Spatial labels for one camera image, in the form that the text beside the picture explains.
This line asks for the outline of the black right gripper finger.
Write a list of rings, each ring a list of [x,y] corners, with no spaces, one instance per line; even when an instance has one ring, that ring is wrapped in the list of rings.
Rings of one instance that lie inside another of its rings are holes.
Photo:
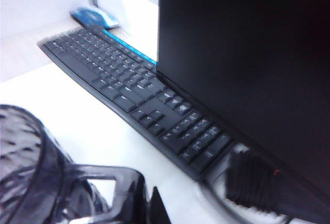
[[[171,224],[157,187],[153,187],[149,201],[149,223]]]

